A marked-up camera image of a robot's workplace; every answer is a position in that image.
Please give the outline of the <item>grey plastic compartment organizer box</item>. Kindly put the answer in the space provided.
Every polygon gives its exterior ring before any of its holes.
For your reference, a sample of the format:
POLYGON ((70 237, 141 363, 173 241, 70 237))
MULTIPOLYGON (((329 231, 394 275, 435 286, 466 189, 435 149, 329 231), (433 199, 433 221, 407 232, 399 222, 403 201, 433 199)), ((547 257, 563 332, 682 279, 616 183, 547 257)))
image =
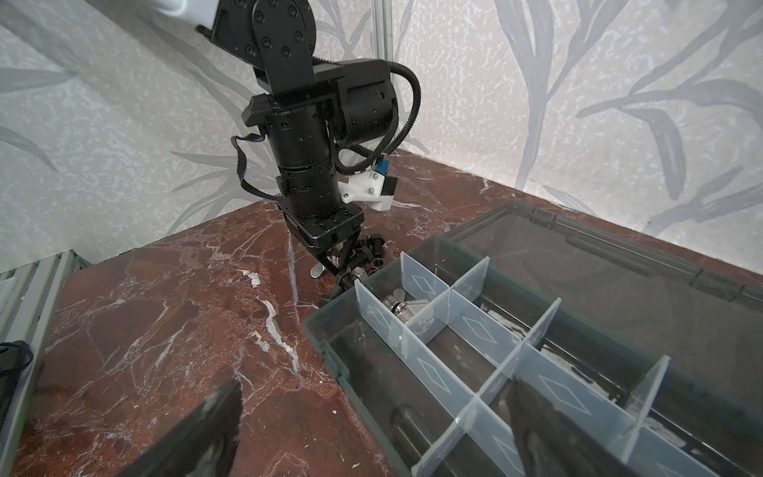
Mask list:
POLYGON ((525 382, 624 476, 762 472, 762 290, 522 202, 410 252, 305 332, 403 476, 528 476, 525 382), (394 289, 429 300, 409 323, 394 289))

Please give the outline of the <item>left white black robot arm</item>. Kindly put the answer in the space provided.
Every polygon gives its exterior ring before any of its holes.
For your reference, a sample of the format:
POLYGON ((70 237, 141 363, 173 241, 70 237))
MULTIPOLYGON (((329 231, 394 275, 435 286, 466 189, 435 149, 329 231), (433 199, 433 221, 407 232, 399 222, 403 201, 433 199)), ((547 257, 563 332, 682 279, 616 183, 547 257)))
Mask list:
POLYGON ((374 173, 411 131, 411 121, 399 120, 393 76, 420 95, 413 71, 380 59, 317 58, 306 1, 155 1, 152 8, 254 69, 262 92, 242 111, 246 140, 269 143, 278 169, 271 200, 308 252, 339 277, 371 262, 360 252, 361 206, 385 208, 395 184, 357 193, 351 179, 374 173))

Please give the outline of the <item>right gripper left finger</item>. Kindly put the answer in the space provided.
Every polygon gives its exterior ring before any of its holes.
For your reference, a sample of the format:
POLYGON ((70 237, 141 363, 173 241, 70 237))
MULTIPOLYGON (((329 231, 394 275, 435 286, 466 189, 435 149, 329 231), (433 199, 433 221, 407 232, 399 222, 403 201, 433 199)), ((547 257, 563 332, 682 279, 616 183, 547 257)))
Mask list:
POLYGON ((120 476, 228 476, 238 450, 242 385, 220 385, 187 415, 119 471, 120 476))

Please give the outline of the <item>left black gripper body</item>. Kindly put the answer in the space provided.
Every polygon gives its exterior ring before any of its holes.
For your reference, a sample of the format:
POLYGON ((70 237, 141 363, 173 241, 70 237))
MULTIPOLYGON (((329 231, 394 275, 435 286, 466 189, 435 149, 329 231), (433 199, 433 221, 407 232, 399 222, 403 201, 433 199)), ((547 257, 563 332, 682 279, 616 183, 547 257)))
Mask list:
POLYGON ((324 218, 298 218, 288 202, 282 203, 286 224, 309 250, 329 250, 361 232, 365 215, 360 206, 351 203, 341 205, 324 218))

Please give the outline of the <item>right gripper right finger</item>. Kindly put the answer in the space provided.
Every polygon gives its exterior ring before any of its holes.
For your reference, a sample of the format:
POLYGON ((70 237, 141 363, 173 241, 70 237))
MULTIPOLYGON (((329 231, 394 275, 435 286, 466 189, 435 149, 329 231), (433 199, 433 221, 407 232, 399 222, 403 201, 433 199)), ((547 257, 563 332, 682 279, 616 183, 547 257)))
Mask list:
POLYGON ((510 383, 506 403, 528 476, 624 476, 626 466, 525 382, 510 383))

